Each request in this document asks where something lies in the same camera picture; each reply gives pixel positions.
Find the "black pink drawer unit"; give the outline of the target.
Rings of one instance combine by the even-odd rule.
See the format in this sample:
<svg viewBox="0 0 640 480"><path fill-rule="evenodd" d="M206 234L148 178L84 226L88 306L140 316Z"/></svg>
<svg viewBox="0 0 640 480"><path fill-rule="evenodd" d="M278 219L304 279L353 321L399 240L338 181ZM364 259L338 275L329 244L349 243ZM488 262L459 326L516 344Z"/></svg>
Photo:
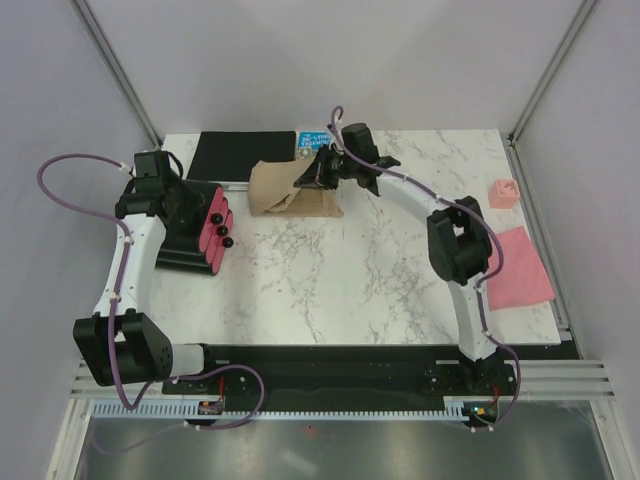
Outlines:
<svg viewBox="0 0 640 480"><path fill-rule="evenodd" d="M161 268L217 275L228 249L234 246L234 215L224 188L202 182L204 205L190 225L168 225L156 265Z"/></svg>

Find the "beige t shirt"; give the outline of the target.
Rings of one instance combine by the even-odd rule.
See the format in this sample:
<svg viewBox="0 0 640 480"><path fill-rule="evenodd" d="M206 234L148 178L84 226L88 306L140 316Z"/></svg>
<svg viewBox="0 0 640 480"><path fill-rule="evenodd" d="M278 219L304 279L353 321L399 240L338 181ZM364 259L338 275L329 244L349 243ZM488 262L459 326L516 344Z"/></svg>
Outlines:
<svg viewBox="0 0 640 480"><path fill-rule="evenodd" d="M344 213L328 190L294 186L311 159L259 161L251 170L248 203L251 215L300 218L342 218Z"/></svg>

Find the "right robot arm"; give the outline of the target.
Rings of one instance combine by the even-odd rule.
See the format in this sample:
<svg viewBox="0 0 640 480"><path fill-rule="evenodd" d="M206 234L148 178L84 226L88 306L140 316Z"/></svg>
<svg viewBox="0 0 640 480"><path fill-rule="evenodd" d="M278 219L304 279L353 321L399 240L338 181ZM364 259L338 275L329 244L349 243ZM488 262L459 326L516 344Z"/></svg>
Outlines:
<svg viewBox="0 0 640 480"><path fill-rule="evenodd" d="M294 185L302 189L335 190L342 180L388 200L426 227L429 262L447 283L458 326L458 348L470 361L458 368L458 381L467 392L483 392L494 381L485 360L498 348L488 327L486 283L497 275L489 259L497 236L471 196L450 201L402 169L391 156L382 156L370 129L355 123L342 129L328 126L333 141L321 146Z"/></svg>

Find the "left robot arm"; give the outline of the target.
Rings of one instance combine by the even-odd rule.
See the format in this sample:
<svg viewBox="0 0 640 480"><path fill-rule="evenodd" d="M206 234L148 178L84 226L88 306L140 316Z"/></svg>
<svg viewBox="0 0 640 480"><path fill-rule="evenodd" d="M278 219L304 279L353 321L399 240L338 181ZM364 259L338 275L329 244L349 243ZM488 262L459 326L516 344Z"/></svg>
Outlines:
<svg viewBox="0 0 640 480"><path fill-rule="evenodd" d="M219 369L198 344L174 344L149 317L152 276L167 226L198 205L171 168L166 151L134 155L134 177L114 207L116 247L93 314L78 319L73 338L100 386L183 376L198 393L219 382Z"/></svg>

